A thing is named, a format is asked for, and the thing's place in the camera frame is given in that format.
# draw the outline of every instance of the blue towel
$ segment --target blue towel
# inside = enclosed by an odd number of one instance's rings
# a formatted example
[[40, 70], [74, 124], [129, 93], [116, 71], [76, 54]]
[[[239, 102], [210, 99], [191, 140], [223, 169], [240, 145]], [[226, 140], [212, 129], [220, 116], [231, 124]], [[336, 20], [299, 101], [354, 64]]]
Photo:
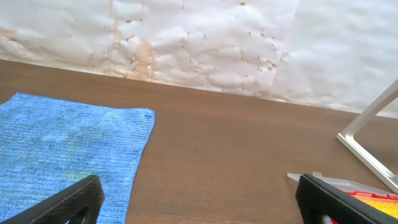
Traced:
[[0, 222], [95, 174], [98, 223], [125, 223], [132, 183], [155, 112], [23, 93], [0, 105]]

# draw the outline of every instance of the yellow textured surface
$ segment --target yellow textured surface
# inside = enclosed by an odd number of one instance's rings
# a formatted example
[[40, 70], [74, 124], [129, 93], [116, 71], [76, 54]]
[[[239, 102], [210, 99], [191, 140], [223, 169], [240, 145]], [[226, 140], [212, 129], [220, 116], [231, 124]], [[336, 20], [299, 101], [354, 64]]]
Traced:
[[394, 218], [398, 218], [398, 203], [375, 202], [372, 200], [363, 200], [363, 202]]

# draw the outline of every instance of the wooden table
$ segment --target wooden table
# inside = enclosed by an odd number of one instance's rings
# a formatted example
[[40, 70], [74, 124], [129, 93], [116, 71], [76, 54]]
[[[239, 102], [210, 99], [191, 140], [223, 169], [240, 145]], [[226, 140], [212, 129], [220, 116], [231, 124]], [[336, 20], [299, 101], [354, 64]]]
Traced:
[[[336, 139], [354, 113], [0, 61], [0, 103], [17, 91], [156, 110], [127, 223], [302, 223], [288, 172], [388, 190]], [[375, 118], [357, 139], [396, 172], [397, 134]]]

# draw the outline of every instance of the black object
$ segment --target black object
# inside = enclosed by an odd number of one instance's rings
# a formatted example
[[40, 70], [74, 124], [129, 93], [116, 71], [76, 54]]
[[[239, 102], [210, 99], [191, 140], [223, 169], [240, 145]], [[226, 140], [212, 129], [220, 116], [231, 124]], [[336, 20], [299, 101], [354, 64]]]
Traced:
[[103, 202], [100, 178], [89, 175], [2, 224], [94, 224]]
[[324, 215], [339, 224], [398, 224], [398, 219], [309, 174], [300, 177], [296, 199], [305, 224], [321, 224]]

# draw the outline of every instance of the white metal stand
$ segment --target white metal stand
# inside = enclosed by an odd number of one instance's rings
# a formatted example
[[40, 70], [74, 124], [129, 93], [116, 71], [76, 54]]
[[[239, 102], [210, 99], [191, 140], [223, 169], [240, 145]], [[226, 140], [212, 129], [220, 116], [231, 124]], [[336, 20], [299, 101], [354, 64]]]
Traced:
[[337, 138], [393, 192], [398, 193], [398, 174], [394, 175], [387, 167], [354, 140], [354, 134], [396, 98], [398, 98], [398, 80], [356, 117], [343, 132], [339, 133]]

